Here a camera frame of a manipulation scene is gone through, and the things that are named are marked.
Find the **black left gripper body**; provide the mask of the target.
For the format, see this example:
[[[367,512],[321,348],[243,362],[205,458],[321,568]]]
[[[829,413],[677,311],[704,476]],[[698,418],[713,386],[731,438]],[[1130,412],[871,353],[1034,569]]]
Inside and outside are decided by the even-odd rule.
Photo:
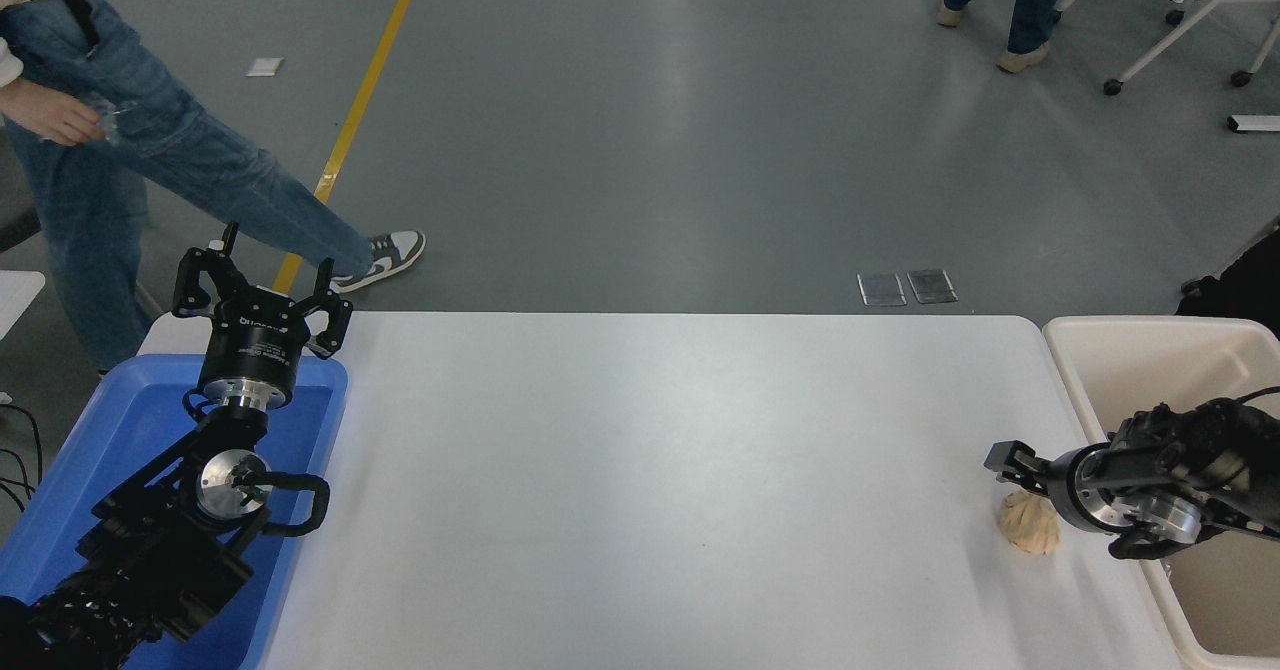
[[[214,309],[198,387],[209,393],[216,383],[246,379],[291,393],[310,337],[292,298],[257,286],[238,290]]]

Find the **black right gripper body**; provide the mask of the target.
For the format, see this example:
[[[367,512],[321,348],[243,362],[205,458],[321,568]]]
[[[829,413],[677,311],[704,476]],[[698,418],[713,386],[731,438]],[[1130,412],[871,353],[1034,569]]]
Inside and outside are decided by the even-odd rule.
[[[1089,532],[1091,515],[1083,509],[1076,493],[1076,469],[1091,447],[1068,451],[1050,462],[1046,469],[1046,493],[1055,511],[1071,527]]]

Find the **person's hand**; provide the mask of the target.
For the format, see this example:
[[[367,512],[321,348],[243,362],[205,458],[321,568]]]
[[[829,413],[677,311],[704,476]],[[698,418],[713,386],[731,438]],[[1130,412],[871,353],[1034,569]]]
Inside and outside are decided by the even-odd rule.
[[[64,147],[105,140],[100,115],[78,99],[28,79],[1,87],[1,111],[8,120]]]

